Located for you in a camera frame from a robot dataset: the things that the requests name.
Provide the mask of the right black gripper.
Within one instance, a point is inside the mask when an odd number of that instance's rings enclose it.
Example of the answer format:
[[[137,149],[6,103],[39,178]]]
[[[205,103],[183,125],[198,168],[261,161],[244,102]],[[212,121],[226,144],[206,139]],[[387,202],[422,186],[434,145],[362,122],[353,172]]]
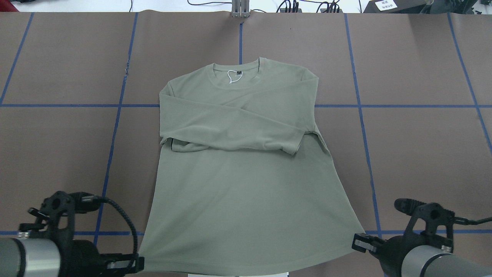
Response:
[[[387,277],[401,277],[401,268],[404,258],[409,251],[415,247],[427,244],[425,235],[397,235],[388,240],[379,237],[367,235],[365,233],[356,233],[352,242],[352,249],[362,253],[367,251],[377,258],[381,268]]]

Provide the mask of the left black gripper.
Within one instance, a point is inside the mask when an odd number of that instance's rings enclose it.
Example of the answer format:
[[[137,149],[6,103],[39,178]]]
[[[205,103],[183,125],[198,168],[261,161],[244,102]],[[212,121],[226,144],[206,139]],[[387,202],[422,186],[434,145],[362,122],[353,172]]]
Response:
[[[145,260],[138,254],[100,254],[88,240],[58,242],[60,251],[59,277],[103,277],[131,275],[142,272]]]

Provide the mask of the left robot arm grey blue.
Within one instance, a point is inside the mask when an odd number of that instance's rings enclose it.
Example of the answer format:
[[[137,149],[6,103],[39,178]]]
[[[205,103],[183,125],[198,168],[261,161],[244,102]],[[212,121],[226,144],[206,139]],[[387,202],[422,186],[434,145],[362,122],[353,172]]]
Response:
[[[125,277],[144,270],[145,259],[100,254],[87,240],[74,240],[68,256],[48,239],[1,239],[2,277]]]

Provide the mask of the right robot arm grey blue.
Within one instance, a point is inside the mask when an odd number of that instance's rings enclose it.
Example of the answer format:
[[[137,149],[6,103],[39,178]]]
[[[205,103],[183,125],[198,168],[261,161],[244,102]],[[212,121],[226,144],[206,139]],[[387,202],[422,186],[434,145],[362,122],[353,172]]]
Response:
[[[490,277],[491,267],[461,258],[448,246],[449,240],[434,235],[433,243],[425,235],[397,235],[388,240],[355,234],[352,249],[375,257],[387,277]]]

